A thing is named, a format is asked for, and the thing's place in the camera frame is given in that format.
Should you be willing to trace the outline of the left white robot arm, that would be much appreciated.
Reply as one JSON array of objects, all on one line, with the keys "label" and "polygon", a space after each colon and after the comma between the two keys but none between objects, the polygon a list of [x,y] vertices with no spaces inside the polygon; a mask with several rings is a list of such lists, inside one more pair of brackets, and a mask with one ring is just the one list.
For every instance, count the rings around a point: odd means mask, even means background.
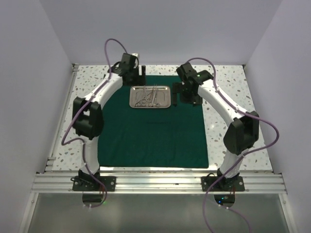
[{"label": "left white robot arm", "polygon": [[98,160],[98,140],[104,128],[104,106],[122,86],[146,84],[145,70],[146,66],[139,66],[138,53],[124,53],[94,90],[82,98],[74,99],[72,127],[83,139],[83,165],[78,175],[71,179],[74,191],[104,191]]}]

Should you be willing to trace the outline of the dark green surgical cloth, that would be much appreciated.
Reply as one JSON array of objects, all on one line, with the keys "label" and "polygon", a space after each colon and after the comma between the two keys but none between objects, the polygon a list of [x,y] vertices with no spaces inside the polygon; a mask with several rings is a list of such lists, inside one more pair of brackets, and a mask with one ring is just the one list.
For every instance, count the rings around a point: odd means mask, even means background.
[{"label": "dark green surgical cloth", "polygon": [[203,108],[178,102],[167,109],[134,109],[123,86],[103,109],[100,166],[207,168]]}]

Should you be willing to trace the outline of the steel instrument tray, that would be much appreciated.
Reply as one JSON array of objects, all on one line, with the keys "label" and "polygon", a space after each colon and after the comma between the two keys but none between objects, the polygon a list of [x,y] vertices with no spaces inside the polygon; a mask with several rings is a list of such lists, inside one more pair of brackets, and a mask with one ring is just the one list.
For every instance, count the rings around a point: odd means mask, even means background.
[{"label": "steel instrument tray", "polygon": [[[153,89],[153,86],[154,85],[146,86],[147,98],[150,100],[149,102],[151,102],[151,91]],[[133,86],[130,88],[129,106],[138,109],[157,109],[155,107],[135,107],[136,98],[141,93],[143,87],[144,86]],[[158,109],[166,109],[171,106],[171,89],[168,86],[158,85],[156,102],[160,104],[160,107]]]}]

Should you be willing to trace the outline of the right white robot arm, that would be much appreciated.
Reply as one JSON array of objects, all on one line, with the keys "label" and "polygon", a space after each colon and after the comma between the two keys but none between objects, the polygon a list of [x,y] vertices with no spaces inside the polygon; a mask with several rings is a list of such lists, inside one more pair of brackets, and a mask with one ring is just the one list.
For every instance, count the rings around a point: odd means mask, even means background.
[{"label": "right white robot arm", "polygon": [[225,157],[217,174],[201,178],[203,191],[229,192],[244,191],[240,167],[245,153],[259,138],[259,121],[256,111],[246,115],[238,111],[239,105],[232,107],[233,100],[227,95],[219,95],[221,88],[214,84],[214,77],[207,71],[197,72],[187,62],[176,69],[180,82],[173,83],[172,105],[180,101],[193,106],[206,100],[222,117],[227,125],[223,142]]}]

